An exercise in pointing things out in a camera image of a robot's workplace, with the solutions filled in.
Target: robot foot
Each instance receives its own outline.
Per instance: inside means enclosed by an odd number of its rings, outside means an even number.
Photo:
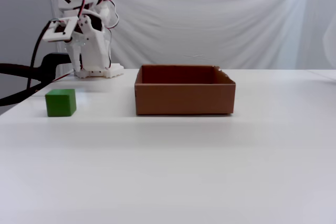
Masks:
[[[88,70],[80,70],[79,72],[75,72],[75,76],[80,79],[86,77],[105,77],[105,78],[113,78],[124,74],[124,67],[118,63],[111,64],[109,69],[104,69],[101,71],[88,71]]]

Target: tabletop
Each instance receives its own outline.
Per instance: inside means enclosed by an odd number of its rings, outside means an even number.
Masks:
[[[137,72],[0,116],[0,223],[336,223],[336,70],[224,70],[230,116],[136,116]]]

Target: cardboard box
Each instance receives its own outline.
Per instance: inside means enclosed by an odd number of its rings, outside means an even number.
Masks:
[[[230,114],[235,90],[219,67],[143,65],[135,81],[137,115]]]

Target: white curtain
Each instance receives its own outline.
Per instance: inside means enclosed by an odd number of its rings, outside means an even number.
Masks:
[[[112,54],[143,63],[294,69],[306,0],[114,0]]]

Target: white robot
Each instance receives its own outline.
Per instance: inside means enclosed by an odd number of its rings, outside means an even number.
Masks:
[[[51,21],[43,36],[44,41],[64,41],[79,78],[112,78],[123,74],[124,67],[112,64],[108,29],[118,24],[118,14],[111,0],[58,0],[63,18]],[[113,16],[118,18],[110,25]]]

